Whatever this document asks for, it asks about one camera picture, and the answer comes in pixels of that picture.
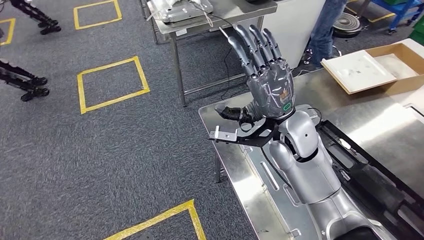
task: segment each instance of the yellow tape square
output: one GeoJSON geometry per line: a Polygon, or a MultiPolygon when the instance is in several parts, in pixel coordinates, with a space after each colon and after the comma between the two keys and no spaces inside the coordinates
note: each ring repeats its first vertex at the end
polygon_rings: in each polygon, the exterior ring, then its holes
{"type": "Polygon", "coordinates": [[[110,237],[105,238],[104,240],[122,240],[148,227],[151,227],[167,218],[170,218],[174,215],[182,213],[185,210],[188,210],[188,213],[190,214],[190,218],[191,218],[191,221],[193,222],[194,231],[196,232],[198,240],[206,240],[206,236],[205,236],[205,233],[203,232],[202,224],[200,223],[198,213],[196,212],[194,199],[191,199],[176,207],[173,207],[145,222],[142,222],[140,224],[127,228],[123,231],[120,231],[110,237]]]}
{"type": "Polygon", "coordinates": [[[16,21],[16,18],[0,20],[0,24],[10,22],[9,30],[7,31],[7,39],[6,39],[6,41],[0,42],[0,46],[10,44],[12,42],[13,32],[14,32],[14,29],[15,29],[15,21],[16,21]]]}
{"type": "Polygon", "coordinates": [[[126,59],[126,60],[122,60],[122,61],[111,63],[111,64],[108,64],[108,65],[96,67],[96,68],[93,68],[93,69],[84,70],[84,71],[78,73],[78,75],[76,76],[76,80],[77,80],[77,83],[78,83],[79,107],[81,109],[81,114],[85,114],[88,111],[96,110],[96,109],[99,109],[99,108],[102,108],[102,107],[105,107],[105,106],[108,106],[108,105],[111,105],[111,104],[115,104],[115,103],[120,102],[120,101],[124,101],[126,99],[130,99],[132,97],[150,92],[149,85],[147,84],[146,77],[145,77],[145,74],[143,72],[142,65],[140,64],[140,60],[139,60],[138,56],[134,56],[134,57],[126,59]],[[105,70],[105,69],[112,68],[112,67],[116,67],[116,66],[126,64],[126,63],[130,63],[130,62],[135,63],[138,75],[140,76],[141,85],[143,86],[143,89],[140,90],[140,91],[134,92],[134,93],[127,94],[125,96],[118,97],[116,99],[112,99],[112,100],[109,100],[109,101],[105,101],[105,102],[96,104],[94,106],[86,106],[86,97],[85,97],[85,94],[84,94],[83,75],[93,73],[93,72],[97,72],[97,71],[100,71],[100,70],[105,70]]]}
{"type": "Polygon", "coordinates": [[[92,3],[92,4],[77,6],[73,9],[73,21],[75,23],[75,29],[76,30],[87,29],[87,28],[91,28],[91,27],[95,27],[95,26],[100,26],[100,25],[103,25],[103,24],[109,24],[109,23],[119,21],[121,19],[122,19],[122,13],[121,13],[121,9],[120,9],[119,4],[118,4],[118,0],[101,1],[101,2],[96,2],[96,3],[92,3]],[[78,20],[78,9],[88,8],[88,7],[92,7],[92,6],[96,6],[96,5],[100,5],[100,4],[107,4],[107,3],[113,3],[113,5],[115,6],[117,18],[110,20],[110,21],[102,21],[102,22],[95,23],[95,24],[80,26],[80,21],[78,20]]]}

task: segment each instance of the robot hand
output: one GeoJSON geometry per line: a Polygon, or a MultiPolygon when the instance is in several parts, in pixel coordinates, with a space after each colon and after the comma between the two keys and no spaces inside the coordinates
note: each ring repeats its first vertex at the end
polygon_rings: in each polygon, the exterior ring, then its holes
{"type": "Polygon", "coordinates": [[[243,108],[217,105],[216,112],[224,119],[250,124],[262,118],[280,120],[288,117],[294,111],[293,77],[271,32],[265,28],[262,33],[250,25],[253,38],[243,26],[237,25],[235,29],[253,57],[252,62],[236,38],[228,38],[246,73],[253,101],[243,108]]]}

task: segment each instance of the stainless steel table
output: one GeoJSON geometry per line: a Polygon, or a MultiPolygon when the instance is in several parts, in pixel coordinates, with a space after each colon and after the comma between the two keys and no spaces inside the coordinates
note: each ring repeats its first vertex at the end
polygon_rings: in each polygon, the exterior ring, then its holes
{"type": "MultiPolygon", "coordinates": [[[[259,17],[258,26],[262,27],[263,16],[266,14],[275,13],[277,10],[277,4],[269,0],[261,4],[251,4],[246,0],[209,0],[213,5],[212,14],[225,19],[231,24],[244,21],[247,19],[253,19],[259,17]]],[[[154,6],[151,2],[147,2],[147,6],[151,13],[155,12],[154,6]]],[[[161,20],[155,21],[158,31],[163,35],[169,35],[170,37],[170,48],[172,58],[175,66],[176,80],[178,84],[178,93],[180,96],[181,104],[186,106],[186,95],[196,93],[198,91],[214,87],[219,84],[226,83],[228,81],[238,79],[244,76],[244,74],[238,74],[230,78],[225,78],[216,82],[212,82],[200,87],[196,87],[190,90],[184,90],[183,77],[181,75],[180,68],[180,57],[177,48],[177,32],[186,31],[187,34],[194,34],[210,29],[216,29],[220,26],[228,25],[226,21],[223,21],[217,17],[211,16],[210,19],[213,22],[213,27],[209,26],[204,16],[199,16],[179,22],[165,24],[161,20]]]]}
{"type": "MultiPolygon", "coordinates": [[[[322,69],[296,77],[294,89],[296,105],[309,104],[318,108],[324,119],[330,120],[424,198],[424,124],[412,108],[395,101],[405,104],[406,99],[414,99],[410,96],[419,94],[422,97],[416,97],[418,101],[409,104],[424,109],[424,87],[402,93],[402,98],[386,94],[383,88],[348,95],[322,69]]],[[[246,93],[223,102],[231,107],[243,107],[251,100],[251,94],[246,93]]],[[[214,111],[215,105],[199,109],[207,132],[213,131],[216,125],[222,131],[234,132],[238,123],[222,119],[214,111]]],[[[217,153],[216,169],[222,164],[257,237],[260,240],[293,239],[290,231],[297,227],[291,221],[296,217],[294,211],[281,199],[281,192],[275,192],[255,167],[255,162],[265,160],[253,161],[236,144],[212,141],[211,144],[217,153]]]]}

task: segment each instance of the robot finger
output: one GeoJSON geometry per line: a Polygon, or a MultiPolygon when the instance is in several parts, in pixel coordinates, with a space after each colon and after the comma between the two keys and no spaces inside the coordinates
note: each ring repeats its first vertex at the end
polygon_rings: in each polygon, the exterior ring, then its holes
{"type": "Polygon", "coordinates": [[[250,53],[253,56],[256,69],[259,70],[261,67],[265,66],[264,58],[262,57],[261,52],[258,50],[258,46],[255,44],[254,38],[252,38],[249,31],[247,31],[242,25],[237,25],[235,30],[249,48],[250,53]]]}
{"type": "Polygon", "coordinates": [[[274,56],[275,60],[278,60],[281,58],[281,52],[278,47],[278,44],[276,40],[273,37],[273,34],[265,28],[263,30],[263,35],[265,36],[266,40],[268,41],[269,48],[271,49],[272,55],[274,56]]]}
{"type": "Polygon", "coordinates": [[[230,36],[228,38],[228,42],[231,44],[232,48],[238,56],[238,59],[241,61],[241,66],[243,67],[246,76],[250,77],[255,75],[257,72],[239,41],[237,41],[235,37],[230,36]]]}
{"type": "Polygon", "coordinates": [[[265,41],[265,38],[262,35],[261,31],[259,31],[259,29],[255,25],[250,25],[249,30],[255,36],[258,46],[262,50],[263,55],[265,57],[265,62],[269,63],[273,61],[274,57],[271,53],[270,46],[268,46],[268,43],[265,41]]]}

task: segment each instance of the gray carpet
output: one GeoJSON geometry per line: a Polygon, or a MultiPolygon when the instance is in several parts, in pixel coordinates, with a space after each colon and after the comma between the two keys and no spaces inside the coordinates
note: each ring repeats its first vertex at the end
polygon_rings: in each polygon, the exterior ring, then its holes
{"type": "MultiPolygon", "coordinates": [[[[62,27],[45,36],[9,3],[0,13],[0,19],[16,18],[1,57],[50,79],[50,95],[26,103],[22,91],[0,84],[0,239],[104,239],[191,199],[208,240],[255,239],[229,181],[214,183],[214,150],[197,112],[246,92],[244,81],[192,94],[181,107],[169,46],[154,44],[139,1],[119,1],[120,21],[75,30],[73,8],[93,2],[36,1],[62,27]],[[77,74],[133,56],[150,92],[81,115],[77,74]]],[[[113,9],[103,7],[81,9],[80,25],[112,19],[105,13],[113,9]]],[[[348,53],[399,41],[411,31],[401,27],[387,36],[370,29],[335,44],[348,53]]],[[[230,46],[219,32],[183,39],[178,47],[187,87],[227,76],[223,60],[230,46]]],[[[227,62],[230,76],[241,72],[232,52],[227,62]]],[[[84,75],[87,105],[137,91],[133,67],[84,75]]],[[[187,212],[129,239],[149,236],[197,239],[187,212]]]]}

